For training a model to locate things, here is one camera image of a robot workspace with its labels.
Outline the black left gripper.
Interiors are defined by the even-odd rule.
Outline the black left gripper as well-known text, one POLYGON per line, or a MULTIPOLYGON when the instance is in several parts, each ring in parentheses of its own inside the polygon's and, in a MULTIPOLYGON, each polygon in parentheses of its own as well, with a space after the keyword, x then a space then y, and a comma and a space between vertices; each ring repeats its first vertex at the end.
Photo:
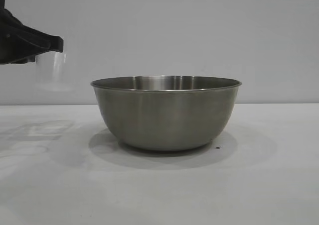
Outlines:
POLYGON ((35 62, 35 56, 22 57, 27 46, 36 46, 46 51, 63 52, 63 39, 23 25, 10 11, 0 8, 0 64, 25 64, 35 62), (13 26, 29 34, 26 41, 19 39, 4 26, 13 26))

